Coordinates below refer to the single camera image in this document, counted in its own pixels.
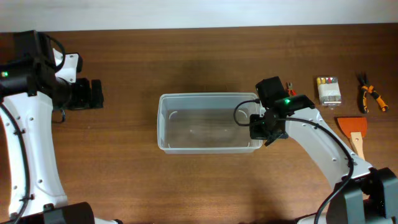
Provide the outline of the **red handled diagonal cutters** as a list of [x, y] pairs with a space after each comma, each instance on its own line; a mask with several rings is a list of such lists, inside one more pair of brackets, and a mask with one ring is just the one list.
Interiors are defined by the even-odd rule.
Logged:
[[290, 96], [295, 96], [295, 95], [297, 94], [296, 91], [295, 91], [294, 88], [293, 88], [293, 83], [287, 82], [287, 83], [286, 83], [286, 86], [287, 86], [287, 93], [288, 93]]

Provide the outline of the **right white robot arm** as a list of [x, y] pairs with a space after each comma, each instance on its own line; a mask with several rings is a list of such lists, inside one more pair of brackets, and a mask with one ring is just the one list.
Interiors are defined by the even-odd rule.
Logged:
[[298, 142], [322, 171], [333, 191], [311, 215], [296, 223], [397, 223], [397, 177], [375, 169], [355, 154], [323, 121], [305, 95], [289, 96], [279, 77], [256, 85], [263, 114], [250, 117], [251, 139], [268, 146], [278, 139]]

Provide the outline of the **clear plastic storage container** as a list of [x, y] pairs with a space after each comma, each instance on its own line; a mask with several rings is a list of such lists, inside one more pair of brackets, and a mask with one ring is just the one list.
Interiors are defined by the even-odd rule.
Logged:
[[166, 154], [239, 154], [261, 148], [250, 138], [250, 115], [265, 109], [255, 93], [170, 93], [159, 98], [157, 143]]

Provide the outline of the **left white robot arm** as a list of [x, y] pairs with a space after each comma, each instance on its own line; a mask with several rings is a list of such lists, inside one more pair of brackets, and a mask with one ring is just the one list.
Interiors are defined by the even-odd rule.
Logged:
[[1, 66], [1, 121], [11, 171], [10, 223], [102, 224], [87, 202], [69, 204], [52, 137], [55, 111], [103, 107], [99, 80], [80, 78], [83, 60], [44, 32], [14, 34], [15, 59]]

